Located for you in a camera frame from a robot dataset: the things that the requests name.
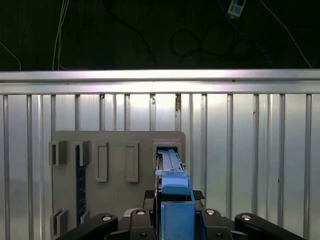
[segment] white power strip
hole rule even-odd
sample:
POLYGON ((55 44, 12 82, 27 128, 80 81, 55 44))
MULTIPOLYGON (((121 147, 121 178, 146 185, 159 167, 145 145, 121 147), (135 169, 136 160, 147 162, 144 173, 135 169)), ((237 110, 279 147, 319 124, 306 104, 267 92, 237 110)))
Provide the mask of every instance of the white power strip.
POLYGON ((228 9, 228 15, 230 16, 230 18, 239 18, 245 7, 245 4, 246 0, 232 0, 228 9))

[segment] bolt head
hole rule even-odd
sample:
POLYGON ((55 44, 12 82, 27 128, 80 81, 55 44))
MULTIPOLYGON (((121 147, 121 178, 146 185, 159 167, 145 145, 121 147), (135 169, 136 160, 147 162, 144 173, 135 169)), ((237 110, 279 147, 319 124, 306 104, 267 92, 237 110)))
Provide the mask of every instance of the bolt head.
POLYGON ((205 211, 207 214, 209 215, 213 215, 215 214, 215 211, 213 211, 212 209, 208 209, 207 211, 205 211))
POLYGON ((242 218, 243 220, 246 220, 246 221, 250 221, 250 220, 251 220, 251 217, 248 216, 248 215, 242 215, 241 218, 242 218))
POLYGON ((104 217, 102 218, 103 221, 110 221, 111 219, 112 219, 111 216, 104 216, 104 217))
POLYGON ((138 210, 136 211, 136 214, 138 215, 144 215, 146 212, 144 210, 138 210))

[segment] horizontal beam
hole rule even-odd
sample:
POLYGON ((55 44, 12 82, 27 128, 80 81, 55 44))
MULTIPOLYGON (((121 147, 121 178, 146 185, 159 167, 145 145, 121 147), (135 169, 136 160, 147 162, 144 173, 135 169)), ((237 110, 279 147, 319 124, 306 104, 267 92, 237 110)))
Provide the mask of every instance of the horizontal beam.
POLYGON ((320 94, 320 81, 107 81, 0 83, 0 95, 55 94, 320 94))
POLYGON ((0 83, 114 82, 114 81, 212 81, 212 80, 319 80, 316 69, 263 70, 108 70, 20 71, 0 73, 0 83))

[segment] blue cable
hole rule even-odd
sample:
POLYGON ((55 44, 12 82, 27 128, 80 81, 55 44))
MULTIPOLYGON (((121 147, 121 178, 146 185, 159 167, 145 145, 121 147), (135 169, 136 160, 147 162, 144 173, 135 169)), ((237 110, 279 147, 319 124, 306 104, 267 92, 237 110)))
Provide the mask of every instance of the blue cable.
POLYGON ((266 53, 266 51, 263 49, 262 46, 260 46, 258 43, 256 43, 251 37, 245 35, 243 32, 240 31, 240 29, 234 24, 234 22, 230 19, 230 17, 229 17, 228 14, 226 13, 226 11, 225 11, 225 6, 224 6, 224 4, 223 4, 222 1, 223 1, 223 0, 219 0, 219 5, 220 5, 220 8, 221 8, 221 10, 222 10, 222 12, 223 12, 223 15, 224 15, 226 21, 231 25, 231 27, 232 27, 241 37, 243 37, 243 38, 246 39, 246 40, 249 40, 249 41, 253 42, 253 43, 256 45, 256 47, 264 54, 264 57, 265 57, 268 65, 269 65, 269 67, 272 69, 272 68, 273 68, 273 64, 272 64, 272 62, 271 62, 271 59, 270 59, 269 55, 266 53))

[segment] corrugated metal wall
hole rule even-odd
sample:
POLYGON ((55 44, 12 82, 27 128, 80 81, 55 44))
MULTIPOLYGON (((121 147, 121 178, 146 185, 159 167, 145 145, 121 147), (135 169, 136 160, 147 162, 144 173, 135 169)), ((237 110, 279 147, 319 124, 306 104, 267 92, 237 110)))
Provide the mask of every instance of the corrugated metal wall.
POLYGON ((56 130, 186 135, 206 206, 320 239, 320 94, 0 95, 0 239, 50 239, 56 130))

